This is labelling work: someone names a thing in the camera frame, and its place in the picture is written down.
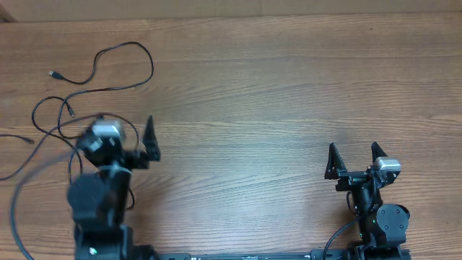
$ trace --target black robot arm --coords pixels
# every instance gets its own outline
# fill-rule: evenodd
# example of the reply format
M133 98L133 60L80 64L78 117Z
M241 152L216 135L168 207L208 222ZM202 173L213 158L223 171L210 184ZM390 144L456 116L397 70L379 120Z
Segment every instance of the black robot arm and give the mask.
M75 259L158 259L152 246L134 246L133 231L122 225L132 169L148 169L160 160L152 117L144 132L144 149L125 151L125 134L117 121L95 121L77 146L98 168L69 187L67 199L75 222Z
M384 204L379 191L396 180L401 164L387 156L377 142L371 148L372 165L364 171L349 172L335 144L329 147L324 176L338 180L337 191L351 193L362 239L351 242L342 259L411 259L409 251L400 248L406 242L409 210L401 205Z

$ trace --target wooden table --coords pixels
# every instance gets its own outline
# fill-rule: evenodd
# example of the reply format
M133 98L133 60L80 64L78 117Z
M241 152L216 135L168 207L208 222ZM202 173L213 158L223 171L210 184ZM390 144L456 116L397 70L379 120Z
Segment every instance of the wooden table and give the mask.
M30 112L40 99L146 78L149 61L136 47L103 55L84 86L48 76L56 70L86 79L99 50L139 41L154 59L151 81L71 99L77 116L113 112L141 128L148 115L155 118L162 162L135 172L137 203L126 214L136 243L192 254L322 248L353 218L346 194L323 179L329 143L337 143L350 170L362 170L377 141L403 165L382 195L411 211L404 248L414 259L457 259L461 28L460 13L2 24L0 134L38 141ZM38 123L55 126L57 109L58 101L44 103ZM6 176L33 146L0 142ZM26 171L67 149L50 138ZM0 259L23 259L8 221L13 187L23 175L0 183ZM72 259L66 188L63 161L19 198L19 231L37 259ZM358 238L352 228L333 248Z

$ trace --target wood grain surface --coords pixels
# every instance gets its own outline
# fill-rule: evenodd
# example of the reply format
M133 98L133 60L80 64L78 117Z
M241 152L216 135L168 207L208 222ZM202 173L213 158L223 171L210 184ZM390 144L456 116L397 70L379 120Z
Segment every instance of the wood grain surface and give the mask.
M133 177L126 223L136 243L192 254L322 248L353 218L346 194L323 179L329 143L361 170L377 141L403 165L382 197L411 211L404 248L414 259L459 259L461 28L460 13L1 24L0 134L39 140L30 112L40 99L146 78L149 60L133 46L101 56L87 85L48 76L86 79L99 50L139 41L154 59L151 81L71 99L77 116L113 112L141 129L154 116L162 162ZM56 125L58 105L40 107L41 126ZM0 145L2 176L33 149L10 138ZM25 170L63 151L48 139ZM0 259L23 259L8 221L22 175L0 183ZM66 189L60 162L19 198L19 232L37 259L73 257ZM333 248L354 239L356 228Z

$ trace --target wall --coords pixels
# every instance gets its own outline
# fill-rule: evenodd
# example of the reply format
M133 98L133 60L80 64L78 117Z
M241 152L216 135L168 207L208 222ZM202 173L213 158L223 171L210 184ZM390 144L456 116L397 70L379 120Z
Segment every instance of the wall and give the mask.
M462 0L0 0L10 21L459 12Z

